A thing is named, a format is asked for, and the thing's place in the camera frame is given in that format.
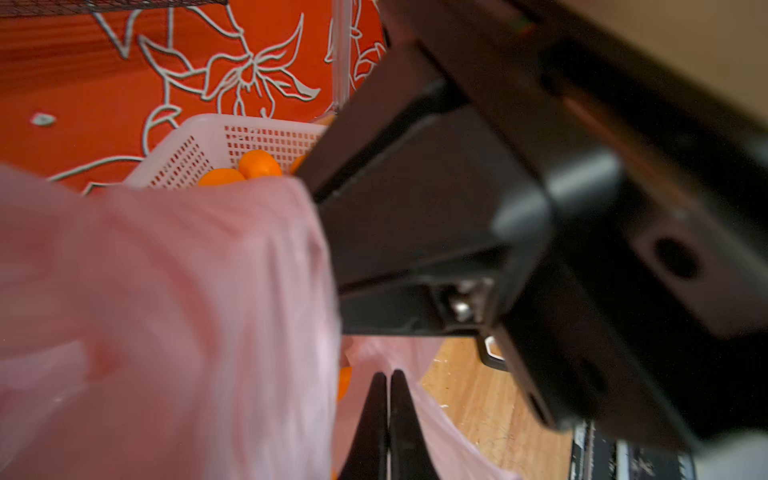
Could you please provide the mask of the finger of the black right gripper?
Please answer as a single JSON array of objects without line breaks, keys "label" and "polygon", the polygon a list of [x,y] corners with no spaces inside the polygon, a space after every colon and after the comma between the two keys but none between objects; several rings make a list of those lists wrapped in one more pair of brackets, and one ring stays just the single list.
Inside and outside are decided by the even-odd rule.
[{"label": "finger of the black right gripper", "polygon": [[551,239],[543,188],[416,45],[385,55],[297,174],[347,335],[487,332]]}]

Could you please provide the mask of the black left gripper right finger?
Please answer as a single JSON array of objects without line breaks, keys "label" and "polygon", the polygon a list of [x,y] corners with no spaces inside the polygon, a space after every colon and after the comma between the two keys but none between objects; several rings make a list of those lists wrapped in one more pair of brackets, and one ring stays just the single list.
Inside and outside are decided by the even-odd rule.
[{"label": "black left gripper right finger", "polygon": [[402,370],[390,378],[389,437],[392,479],[439,479]]}]

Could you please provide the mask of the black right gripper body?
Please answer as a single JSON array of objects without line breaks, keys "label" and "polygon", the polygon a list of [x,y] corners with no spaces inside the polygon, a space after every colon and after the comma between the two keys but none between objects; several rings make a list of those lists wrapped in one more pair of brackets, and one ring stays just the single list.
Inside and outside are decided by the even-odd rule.
[{"label": "black right gripper body", "polygon": [[544,420],[699,450],[767,433],[767,128],[577,1],[392,1],[545,189],[496,330]]}]

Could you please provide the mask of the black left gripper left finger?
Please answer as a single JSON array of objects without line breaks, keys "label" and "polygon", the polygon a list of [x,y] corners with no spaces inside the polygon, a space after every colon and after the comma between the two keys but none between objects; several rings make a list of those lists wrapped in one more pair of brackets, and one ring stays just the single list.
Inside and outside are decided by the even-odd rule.
[{"label": "black left gripper left finger", "polygon": [[360,420],[339,480],[383,480],[389,447],[387,377],[373,375]]}]

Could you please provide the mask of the pink plastic bag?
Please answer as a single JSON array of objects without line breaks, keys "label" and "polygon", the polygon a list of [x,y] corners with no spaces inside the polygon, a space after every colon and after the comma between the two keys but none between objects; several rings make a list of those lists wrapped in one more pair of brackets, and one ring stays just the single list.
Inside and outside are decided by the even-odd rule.
[{"label": "pink plastic bag", "polygon": [[421,388],[439,346],[343,346],[296,179],[82,197],[1,170],[5,479],[327,479],[398,368],[438,474],[507,478]]}]

